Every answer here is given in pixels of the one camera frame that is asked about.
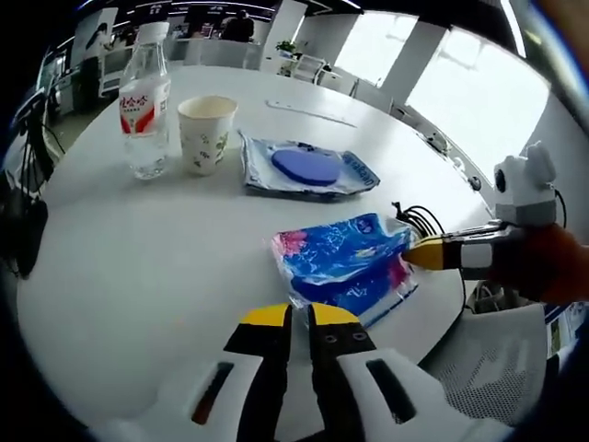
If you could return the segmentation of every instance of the white paper cup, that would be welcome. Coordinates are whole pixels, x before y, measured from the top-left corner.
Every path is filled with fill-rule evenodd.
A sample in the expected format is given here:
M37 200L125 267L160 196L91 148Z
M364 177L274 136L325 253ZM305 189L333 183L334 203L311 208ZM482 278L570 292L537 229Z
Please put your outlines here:
M213 174L223 159L237 103L225 97L187 99L178 106L184 167L197 175Z

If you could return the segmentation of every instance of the round white table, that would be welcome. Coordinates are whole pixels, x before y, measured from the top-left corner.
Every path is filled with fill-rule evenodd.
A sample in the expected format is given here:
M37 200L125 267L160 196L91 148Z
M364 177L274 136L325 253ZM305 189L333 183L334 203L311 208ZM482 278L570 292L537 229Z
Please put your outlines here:
M246 195L236 135L215 175L186 176L175 109L209 94L239 103L235 125L250 136L355 152L380 186L337 204ZM266 100L340 115L357 127L273 109ZM18 320L29 350L87 425L139 413L169 370L219 352L250 308L287 300L269 251L274 233L367 212L393 215L391 201L428 207L447 230L489 220L480 196L409 127L332 90L261 72L183 67L172 73L169 108L174 158L157 180L138 181L125 166L118 103L80 135L47 185L50 215L39 259L19 286ZM370 330L378 346L416 363L463 301L457 272L420 274L419 283ZM300 329L293 331L279 440L322 428Z

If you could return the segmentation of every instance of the window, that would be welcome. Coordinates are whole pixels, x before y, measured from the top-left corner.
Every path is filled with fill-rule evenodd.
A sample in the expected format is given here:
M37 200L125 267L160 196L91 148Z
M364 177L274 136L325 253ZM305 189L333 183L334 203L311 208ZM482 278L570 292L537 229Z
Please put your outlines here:
M366 12L356 20L335 65L382 86L416 22L417 17Z
M546 80L525 62L453 28L407 104L439 127L493 182L494 166L521 153L548 98Z

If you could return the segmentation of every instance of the bottle cap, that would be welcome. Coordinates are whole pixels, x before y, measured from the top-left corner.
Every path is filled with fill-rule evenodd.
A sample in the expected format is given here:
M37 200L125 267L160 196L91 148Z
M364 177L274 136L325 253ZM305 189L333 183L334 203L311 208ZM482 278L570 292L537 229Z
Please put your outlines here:
M157 21L155 23L145 23L139 28L137 36L138 44L157 43L163 41L167 36L169 23L166 21Z

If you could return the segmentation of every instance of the plastic bottle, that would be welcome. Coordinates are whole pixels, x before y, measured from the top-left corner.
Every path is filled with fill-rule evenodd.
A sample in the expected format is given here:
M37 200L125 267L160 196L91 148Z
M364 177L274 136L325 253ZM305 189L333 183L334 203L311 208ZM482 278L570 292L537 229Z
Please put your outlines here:
M142 180L161 175L167 164L170 79L163 43L168 28L167 22L139 28L119 89L125 156L135 176Z

